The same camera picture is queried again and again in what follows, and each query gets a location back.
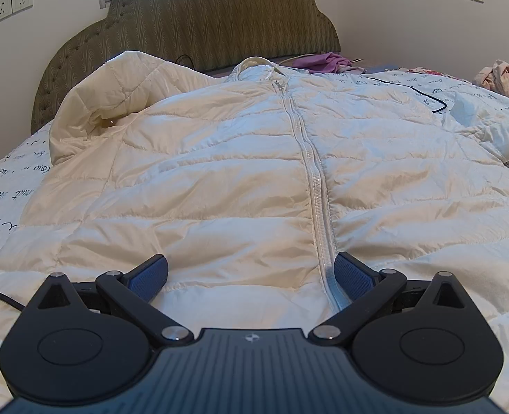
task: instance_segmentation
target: purple cloth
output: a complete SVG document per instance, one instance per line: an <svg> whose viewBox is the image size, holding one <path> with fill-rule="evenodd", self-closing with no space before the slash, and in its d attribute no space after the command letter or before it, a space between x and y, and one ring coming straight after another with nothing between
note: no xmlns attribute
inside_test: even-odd
<svg viewBox="0 0 509 414"><path fill-rule="evenodd" d="M310 73L337 73L339 66L350 67L352 63L341 55L325 53L324 55L306 56L292 63L295 68L304 68Z"/></svg>

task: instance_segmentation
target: triangular cutout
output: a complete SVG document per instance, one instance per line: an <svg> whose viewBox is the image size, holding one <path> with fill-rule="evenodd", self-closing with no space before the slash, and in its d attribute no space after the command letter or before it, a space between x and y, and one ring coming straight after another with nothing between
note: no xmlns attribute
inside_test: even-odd
<svg viewBox="0 0 509 414"><path fill-rule="evenodd" d="M57 308L61 306L70 305L67 295L60 285L51 285L41 303L38 305L39 309Z"/></svg>
<svg viewBox="0 0 509 414"><path fill-rule="evenodd" d="M450 283L443 283L435 297L435 305L463 308L463 303Z"/></svg>

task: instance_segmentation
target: green patterned headboard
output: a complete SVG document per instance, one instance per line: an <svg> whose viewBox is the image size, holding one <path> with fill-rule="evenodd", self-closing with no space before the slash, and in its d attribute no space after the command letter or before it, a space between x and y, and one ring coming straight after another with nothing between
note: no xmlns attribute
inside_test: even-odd
<svg viewBox="0 0 509 414"><path fill-rule="evenodd" d="M314 0L113 0L107 17L71 38L44 71L34 133L74 85L123 51L143 51L197 71L267 58L340 51Z"/></svg>

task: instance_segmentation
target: wall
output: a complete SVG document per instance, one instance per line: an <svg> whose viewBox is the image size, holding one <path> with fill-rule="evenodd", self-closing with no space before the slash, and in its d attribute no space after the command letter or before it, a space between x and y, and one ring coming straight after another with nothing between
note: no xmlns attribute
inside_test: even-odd
<svg viewBox="0 0 509 414"><path fill-rule="evenodd" d="M0 22L0 158L30 135L34 96L60 46L107 9L99 0L33 0Z"/></svg>
<svg viewBox="0 0 509 414"><path fill-rule="evenodd" d="M509 62L509 0L338 0L351 57L423 66L466 79Z"/></svg>

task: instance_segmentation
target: jacket zipper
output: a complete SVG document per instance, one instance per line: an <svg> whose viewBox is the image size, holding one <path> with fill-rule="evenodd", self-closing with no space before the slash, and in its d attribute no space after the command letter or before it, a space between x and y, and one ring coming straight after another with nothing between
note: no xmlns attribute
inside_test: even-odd
<svg viewBox="0 0 509 414"><path fill-rule="evenodd" d="M310 185L312 217L314 220L314 233L316 251L320 266L320 275L324 291L328 301L330 302L331 308L337 312L340 309L343 309L347 303L345 301L344 293L341 291L337 281L335 280L335 274L333 271L336 248L333 240L330 214L326 200L327 191L325 187L325 176L316 148L306 134L304 120L295 109L291 97L287 94L287 81L274 81L274 83L278 88L278 94L283 101L283 107L291 120L293 135L302 151L302 158L304 160L307 171L306 175L308 176Z"/></svg>

